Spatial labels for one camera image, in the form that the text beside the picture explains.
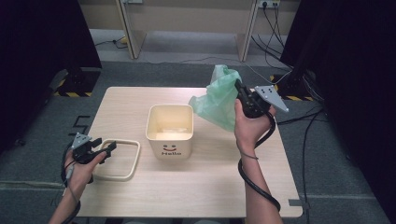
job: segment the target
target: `plastic bag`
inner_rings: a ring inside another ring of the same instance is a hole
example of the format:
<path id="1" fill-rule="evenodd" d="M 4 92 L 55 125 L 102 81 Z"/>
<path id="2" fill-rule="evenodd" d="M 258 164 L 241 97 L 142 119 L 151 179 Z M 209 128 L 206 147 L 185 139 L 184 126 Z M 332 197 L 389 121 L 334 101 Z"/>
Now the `plastic bag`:
<path id="1" fill-rule="evenodd" d="M 238 91 L 234 83 L 240 79 L 239 73 L 226 65 L 215 65 L 206 95 L 192 96 L 189 105 L 194 113 L 226 131 L 233 132 L 235 126 L 234 102 Z"/>

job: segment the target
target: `forearm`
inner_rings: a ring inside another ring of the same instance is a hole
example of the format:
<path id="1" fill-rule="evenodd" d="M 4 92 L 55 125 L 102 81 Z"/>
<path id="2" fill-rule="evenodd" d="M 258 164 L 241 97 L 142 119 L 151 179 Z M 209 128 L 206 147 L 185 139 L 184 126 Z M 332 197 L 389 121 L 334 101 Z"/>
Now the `forearm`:
<path id="1" fill-rule="evenodd" d="M 258 187 L 271 194 L 268 186 L 265 182 L 265 178 L 262 175 L 262 169 L 257 160 L 250 157 L 256 157 L 253 147 L 246 150 L 240 148 L 245 154 L 242 157 L 243 170 L 249 179 L 255 183 Z M 262 223 L 282 223 L 282 219 L 277 211 L 276 207 L 267 199 L 262 197 L 256 190 L 254 190 L 247 183 L 245 184 L 246 189 L 246 201 L 247 201 L 247 223 L 249 224 L 262 224 Z"/>
<path id="2" fill-rule="evenodd" d="M 82 191 L 83 190 L 74 190 L 72 193 L 70 188 L 67 188 L 49 223 L 59 224 L 65 221 L 76 209 L 78 201 L 81 198 Z"/>

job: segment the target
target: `wall socket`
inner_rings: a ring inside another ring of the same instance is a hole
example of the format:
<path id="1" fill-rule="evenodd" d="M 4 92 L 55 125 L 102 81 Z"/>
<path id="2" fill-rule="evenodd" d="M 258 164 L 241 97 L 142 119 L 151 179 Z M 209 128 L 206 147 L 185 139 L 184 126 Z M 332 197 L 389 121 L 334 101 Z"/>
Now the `wall socket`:
<path id="1" fill-rule="evenodd" d="M 280 0 L 260 0 L 259 7 L 262 7 L 262 3 L 267 2 L 267 8 L 279 7 Z"/>

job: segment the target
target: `human arm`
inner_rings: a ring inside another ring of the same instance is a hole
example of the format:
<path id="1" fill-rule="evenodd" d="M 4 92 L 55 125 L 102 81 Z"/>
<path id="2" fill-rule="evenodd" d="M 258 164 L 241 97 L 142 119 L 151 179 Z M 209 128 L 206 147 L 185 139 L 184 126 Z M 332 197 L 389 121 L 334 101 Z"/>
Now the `human arm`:
<path id="1" fill-rule="evenodd" d="M 105 152 L 97 155 L 90 163 L 88 164 L 79 164 L 76 163 L 72 158 L 72 153 L 69 151 L 66 154 L 66 160 L 64 166 L 66 169 L 66 173 L 69 170 L 73 169 L 70 179 L 67 181 L 67 188 L 64 192 L 64 196 L 61 199 L 58 207 L 53 213 L 49 223 L 62 223 L 65 221 L 76 209 L 79 199 L 81 198 L 82 192 L 85 189 L 85 186 L 90 181 L 93 169 L 95 166 L 102 161 L 106 156 Z"/>
<path id="2" fill-rule="evenodd" d="M 271 107 L 269 111 L 272 115 L 275 110 Z M 241 160 L 245 174 L 258 187 L 271 193 L 262 175 L 262 169 L 258 163 L 255 153 L 255 145 L 260 137 L 265 134 L 271 127 L 270 121 L 266 116 L 256 119 L 249 119 L 245 116 L 242 104 L 235 100 L 235 129 L 234 134 L 236 144 L 241 153 Z M 246 204 L 247 204 L 247 223 L 282 223 L 279 212 L 276 207 L 267 199 L 262 197 L 256 190 L 245 184 Z"/>

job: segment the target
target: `cable wrapped around arm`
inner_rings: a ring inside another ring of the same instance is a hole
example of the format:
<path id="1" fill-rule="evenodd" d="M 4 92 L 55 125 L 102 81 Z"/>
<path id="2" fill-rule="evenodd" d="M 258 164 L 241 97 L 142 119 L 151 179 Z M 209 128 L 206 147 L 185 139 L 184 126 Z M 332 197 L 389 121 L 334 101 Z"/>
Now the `cable wrapped around arm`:
<path id="1" fill-rule="evenodd" d="M 274 130 L 276 128 L 274 116 L 270 112 L 267 112 L 265 115 L 270 120 L 271 128 L 268 131 L 268 133 L 256 143 L 255 147 L 258 147 L 265 140 L 267 140 L 272 135 L 272 133 L 274 132 Z M 238 171 L 239 171 L 239 174 L 242 176 L 242 178 L 245 180 L 245 182 L 247 182 L 247 184 L 251 188 L 256 190 L 256 192 L 258 192 L 262 197 L 264 197 L 265 199 L 270 201 L 277 208 L 277 210 L 280 211 L 280 203 L 273 196 L 271 196 L 271 194 L 265 192 L 265 190 L 261 189 L 259 186 L 257 186 L 255 183 L 253 183 L 253 181 L 251 181 L 250 178 L 248 178 L 248 176 L 245 174 L 244 169 L 243 169 L 242 159 L 239 160 L 239 162 L 238 162 Z"/>

